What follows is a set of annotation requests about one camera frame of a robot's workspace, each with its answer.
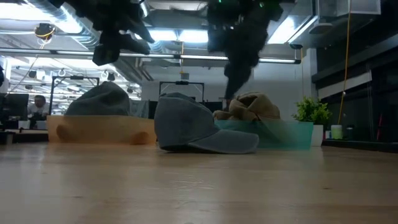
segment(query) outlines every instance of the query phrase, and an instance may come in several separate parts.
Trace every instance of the white pot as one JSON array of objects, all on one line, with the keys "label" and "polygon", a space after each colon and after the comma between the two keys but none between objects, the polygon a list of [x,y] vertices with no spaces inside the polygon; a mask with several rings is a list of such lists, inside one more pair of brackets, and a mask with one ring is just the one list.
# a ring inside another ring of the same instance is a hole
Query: white pot
[{"label": "white pot", "polygon": [[321,146],[323,141],[323,125],[314,125],[311,138],[311,146]]}]

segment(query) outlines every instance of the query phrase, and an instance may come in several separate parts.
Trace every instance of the computer monitor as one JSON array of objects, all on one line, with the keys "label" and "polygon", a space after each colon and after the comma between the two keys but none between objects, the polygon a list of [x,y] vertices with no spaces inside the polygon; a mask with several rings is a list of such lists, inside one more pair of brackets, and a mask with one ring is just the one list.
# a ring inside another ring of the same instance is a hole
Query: computer monitor
[{"label": "computer monitor", "polygon": [[27,121],[27,104],[29,94],[0,93],[0,119]]}]

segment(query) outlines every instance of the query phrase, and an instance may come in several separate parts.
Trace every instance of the teal container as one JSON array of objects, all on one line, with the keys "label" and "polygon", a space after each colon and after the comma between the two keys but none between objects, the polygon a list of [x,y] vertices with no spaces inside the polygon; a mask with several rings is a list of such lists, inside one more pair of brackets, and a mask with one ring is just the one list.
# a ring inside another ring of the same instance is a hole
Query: teal container
[{"label": "teal container", "polygon": [[311,148],[311,122],[216,120],[215,124],[221,129],[257,134],[260,149],[294,151]]}]

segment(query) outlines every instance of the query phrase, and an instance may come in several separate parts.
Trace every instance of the table surface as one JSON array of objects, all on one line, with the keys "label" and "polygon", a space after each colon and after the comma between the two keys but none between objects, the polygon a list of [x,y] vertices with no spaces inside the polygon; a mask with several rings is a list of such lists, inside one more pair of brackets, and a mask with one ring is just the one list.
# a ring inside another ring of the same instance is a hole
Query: table surface
[{"label": "table surface", "polygon": [[397,222],[397,154],[0,147],[1,224]]}]

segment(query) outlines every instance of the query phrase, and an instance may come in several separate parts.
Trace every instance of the potted plant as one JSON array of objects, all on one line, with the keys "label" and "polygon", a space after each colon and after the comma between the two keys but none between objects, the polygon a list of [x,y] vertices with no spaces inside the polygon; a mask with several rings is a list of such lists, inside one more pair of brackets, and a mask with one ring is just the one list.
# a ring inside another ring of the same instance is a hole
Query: potted plant
[{"label": "potted plant", "polygon": [[313,122],[312,146],[321,146],[323,141],[323,126],[327,125],[331,112],[327,108],[327,103],[314,101],[312,98],[305,97],[303,101],[296,103],[297,114],[293,118],[297,121]]}]

